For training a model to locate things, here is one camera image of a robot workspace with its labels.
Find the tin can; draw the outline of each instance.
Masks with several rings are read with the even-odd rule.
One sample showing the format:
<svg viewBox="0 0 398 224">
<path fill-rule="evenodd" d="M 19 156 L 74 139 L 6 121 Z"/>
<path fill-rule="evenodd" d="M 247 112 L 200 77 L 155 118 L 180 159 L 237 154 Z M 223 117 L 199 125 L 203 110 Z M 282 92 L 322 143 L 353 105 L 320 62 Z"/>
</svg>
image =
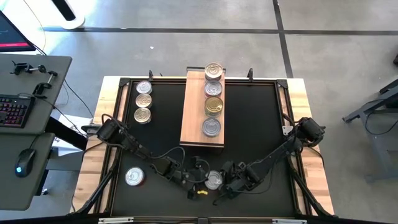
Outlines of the tin can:
<svg viewBox="0 0 398 224">
<path fill-rule="evenodd" d="M 205 113 L 211 118 L 218 117 L 221 114 L 223 107 L 223 100 L 216 96 L 211 96 L 205 101 Z"/>
<path fill-rule="evenodd" d="M 217 190 L 223 184 L 223 176 L 215 170 L 208 172 L 206 177 L 208 180 L 205 181 L 205 185 L 209 190 Z"/>
<path fill-rule="evenodd" d="M 201 130 L 208 137 L 216 137 L 221 131 L 221 123 L 215 118 L 207 118 Z"/>
<path fill-rule="evenodd" d="M 137 84 L 137 92 L 138 93 L 152 93 L 152 85 L 148 81 L 141 81 Z"/>
<path fill-rule="evenodd" d="M 205 85 L 205 95 L 209 96 L 219 96 L 223 91 L 223 86 L 219 81 L 208 81 Z"/>
<path fill-rule="evenodd" d="M 205 77 L 207 80 L 220 80 L 223 73 L 223 67 L 218 63 L 210 63 L 205 67 Z"/>
<path fill-rule="evenodd" d="M 124 180 L 130 186 L 137 186 L 144 181 L 144 177 L 144 171 L 141 168 L 132 167 L 126 172 Z"/>
<path fill-rule="evenodd" d="M 150 122 L 150 110 L 148 108 L 138 108 L 134 113 L 134 119 L 140 124 L 147 124 Z"/>
<path fill-rule="evenodd" d="M 150 94 L 143 93 L 137 96 L 136 98 L 136 105 L 139 108 L 150 108 L 152 106 L 152 97 Z"/>
</svg>

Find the black floor stripe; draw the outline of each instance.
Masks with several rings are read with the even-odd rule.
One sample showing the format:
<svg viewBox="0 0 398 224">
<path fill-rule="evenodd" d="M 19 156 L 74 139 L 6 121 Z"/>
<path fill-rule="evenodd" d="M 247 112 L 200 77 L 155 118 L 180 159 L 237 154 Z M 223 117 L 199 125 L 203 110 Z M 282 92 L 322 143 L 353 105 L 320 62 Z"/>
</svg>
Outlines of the black floor stripe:
<svg viewBox="0 0 398 224">
<path fill-rule="evenodd" d="M 284 32 L 284 25 L 282 23 L 282 16 L 280 15 L 279 4 L 277 0 L 273 0 L 276 24 L 279 31 L 280 47 L 282 49 L 282 57 L 284 59 L 285 71 L 287 78 L 293 78 L 292 65 L 290 64 L 289 51 L 287 50 L 286 37 Z"/>
<path fill-rule="evenodd" d="M 185 29 L 185 28 L 110 28 L 82 27 L 67 30 L 44 27 L 46 32 L 131 32 L 131 33 L 188 33 L 188 34 L 297 34 L 297 35 L 398 35 L 398 30 L 282 30 L 279 29 Z"/>
<path fill-rule="evenodd" d="M 107 33 L 186 33 L 186 34 L 278 34 L 275 29 L 185 29 L 185 28 L 110 28 L 82 27 L 73 30 L 44 27 L 46 32 L 107 32 Z"/>
<path fill-rule="evenodd" d="M 398 30 L 285 30 L 297 35 L 398 35 Z"/>
</svg>

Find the monitor screen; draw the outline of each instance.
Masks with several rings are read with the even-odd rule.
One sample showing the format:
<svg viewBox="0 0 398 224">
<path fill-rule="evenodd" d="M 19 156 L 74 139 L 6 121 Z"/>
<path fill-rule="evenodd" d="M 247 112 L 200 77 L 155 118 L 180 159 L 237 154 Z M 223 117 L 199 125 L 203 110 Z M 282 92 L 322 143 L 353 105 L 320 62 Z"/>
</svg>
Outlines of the monitor screen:
<svg viewBox="0 0 398 224">
<path fill-rule="evenodd" d="M 36 50 L 30 41 L 0 11 L 0 52 Z"/>
</svg>

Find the computer mouse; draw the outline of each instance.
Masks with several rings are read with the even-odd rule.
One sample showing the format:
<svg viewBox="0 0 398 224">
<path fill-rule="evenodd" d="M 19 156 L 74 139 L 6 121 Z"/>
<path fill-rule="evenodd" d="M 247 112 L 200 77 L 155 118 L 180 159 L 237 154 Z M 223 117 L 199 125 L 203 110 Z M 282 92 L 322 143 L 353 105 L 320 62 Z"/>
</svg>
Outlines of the computer mouse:
<svg viewBox="0 0 398 224">
<path fill-rule="evenodd" d="M 35 153 L 36 150 L 34 149 L 24 149 L 19 153 L 15 164 L 15 175 L 17 177 L 26 177 L 30 174 Z"/>
</svg>

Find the keyboard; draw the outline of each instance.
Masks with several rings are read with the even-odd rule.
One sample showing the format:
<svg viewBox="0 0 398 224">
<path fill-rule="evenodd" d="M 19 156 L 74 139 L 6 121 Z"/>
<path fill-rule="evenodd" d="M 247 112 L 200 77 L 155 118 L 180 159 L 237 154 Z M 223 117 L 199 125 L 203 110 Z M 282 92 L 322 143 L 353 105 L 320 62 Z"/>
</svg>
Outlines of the keyboard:
<svg viewBox="0 0 398 224">
<path fill-rule="evenodd" d="M 24 128 L 35 98 L 0 94 L 0 127 Z"/>
</svg>

